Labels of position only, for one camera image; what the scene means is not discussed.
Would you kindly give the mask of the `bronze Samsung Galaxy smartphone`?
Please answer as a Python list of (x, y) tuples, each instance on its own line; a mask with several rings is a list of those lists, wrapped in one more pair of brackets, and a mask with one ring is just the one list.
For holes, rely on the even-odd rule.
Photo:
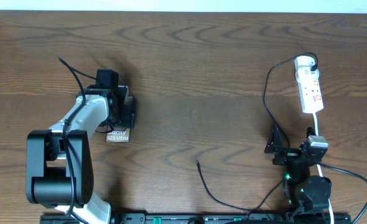
[(122, 124), (109, 124), (110, 130), (106, 133), (107, 142), (128, 143), (131, 137), (130, 128), (125, 128)]

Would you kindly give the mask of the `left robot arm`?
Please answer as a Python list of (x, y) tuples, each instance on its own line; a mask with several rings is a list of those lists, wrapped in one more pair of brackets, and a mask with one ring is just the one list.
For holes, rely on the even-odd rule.
[(113, 206), (95, 193), (90, 139), (99, 127), (131, 129), (133, 98), (126, 85), (85, 88), (58, 122), (31, 131), (26, 142), (26, 197), (61, 212), (50, 222), (119, 223)]

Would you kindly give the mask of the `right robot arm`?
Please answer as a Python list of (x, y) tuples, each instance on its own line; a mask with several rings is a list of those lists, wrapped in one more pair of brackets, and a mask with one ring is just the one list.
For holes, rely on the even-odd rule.
[(291, 211), (285, 219), (295, 222), (301, 215), (319, 214), (329, 208), (332, 183), (327, 177), (311, 175), (310, 167), (320, 162), (328, 150), (323, 136), (307, 128), (307, 139), (299, 147), (285, 147), (277, 125), (272, 126), (271, 135), (264, 152), (274, 155), (272, 163), (284, 166), (284, 188)]

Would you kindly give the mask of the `white USB charger plug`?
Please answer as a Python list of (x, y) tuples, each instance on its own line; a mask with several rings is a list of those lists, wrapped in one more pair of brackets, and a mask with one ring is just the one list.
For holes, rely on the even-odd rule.
[(296, 70), (300, 67), (313, 67), (315, 65), (315, 59), (310, 56), (302, 55), (295, 58), (294, 64)]

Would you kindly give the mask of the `white power strip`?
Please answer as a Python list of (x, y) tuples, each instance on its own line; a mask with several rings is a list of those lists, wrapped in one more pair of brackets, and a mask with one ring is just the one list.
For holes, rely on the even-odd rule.
[(319, 83), (319, 71), (311, 71), (310, 67), (299, 67), (295, 77), (299, 87), (302, 112), (317, 113), (323, 109), (322, 93)]

